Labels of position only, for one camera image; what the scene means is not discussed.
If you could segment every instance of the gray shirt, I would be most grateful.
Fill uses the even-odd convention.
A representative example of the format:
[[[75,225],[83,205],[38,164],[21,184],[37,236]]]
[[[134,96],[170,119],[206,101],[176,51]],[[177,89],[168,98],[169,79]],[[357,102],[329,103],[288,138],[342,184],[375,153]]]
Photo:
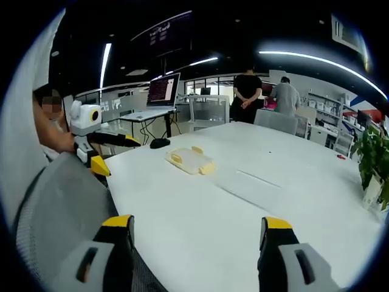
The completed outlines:
[[[277,99],[277,107],[274,111],[288,116],[294,116],[296,109],[301,105],[298,91],[289,83],[276,85],[270,95]]]

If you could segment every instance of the window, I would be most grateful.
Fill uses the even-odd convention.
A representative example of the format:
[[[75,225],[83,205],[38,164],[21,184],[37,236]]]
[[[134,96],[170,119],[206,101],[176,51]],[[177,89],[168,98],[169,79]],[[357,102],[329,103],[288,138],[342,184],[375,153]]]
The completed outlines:
[[[229,96],[230,104],[233,102],[233,76],[219,78],[219,94],[221,96]]]
[[[201,94],[201,88],[205,87],[205,79],[195,80],[194,87],[195,87],[195,93]]]
[[[211,88],[211,94],[217,96],[219,94],[218,78],[207,78],[205,82],[206,87]]]
[[[194,81],[189,81],[186,82],[186,94],[194,94],[195,93],[195,82]]]

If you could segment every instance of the green leaves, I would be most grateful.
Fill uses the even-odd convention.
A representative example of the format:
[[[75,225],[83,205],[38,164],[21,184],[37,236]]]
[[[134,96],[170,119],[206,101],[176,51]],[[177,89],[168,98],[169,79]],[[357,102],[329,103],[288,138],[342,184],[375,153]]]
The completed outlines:
[[[362,188],[365,190],[369,186],[374,171],[377,172],[383,184],[380,199],[385,209],[389,203],[389,141],[381,138],[380,132],[370,126],[355,145],[362,157],[359,164]]]

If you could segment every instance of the air vent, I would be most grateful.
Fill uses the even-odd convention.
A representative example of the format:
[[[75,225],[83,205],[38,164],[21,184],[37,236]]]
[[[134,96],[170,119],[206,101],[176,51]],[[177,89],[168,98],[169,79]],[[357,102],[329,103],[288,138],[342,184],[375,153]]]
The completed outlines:
[[[148,70],[147,69],[138,69],[138,70],[133,70],[132,72],[126,74],[126,76],[137,76],[137,75],[143,75],[146,73]]]
[[[362,55],[365,53],[365,42],[362,35],[351,26],[341,23],[334,15],[332,15],[332,39]]]

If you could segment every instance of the white chair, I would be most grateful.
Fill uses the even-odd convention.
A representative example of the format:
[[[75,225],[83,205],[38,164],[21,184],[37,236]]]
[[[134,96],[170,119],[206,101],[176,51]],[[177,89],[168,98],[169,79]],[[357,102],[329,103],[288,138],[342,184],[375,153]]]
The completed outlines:
[[[296,136],[306,139],[308,136],[308,119],[306,117],[295,116],[298,120]]]
[[[316,123],[316,109],[310,108],[308,106],[299,106],[296,109],[296,115],[300,117],[306,117],[311,125],[315,125]]]
[[[230,122],[229,96],[188,96],[190,131]]]
[[[296,135],[298,119],[275,111],[259,109],[256,111],[254,125]]]
[[[343,131],[339,131],[334,150],[348,157],[354,137]]]

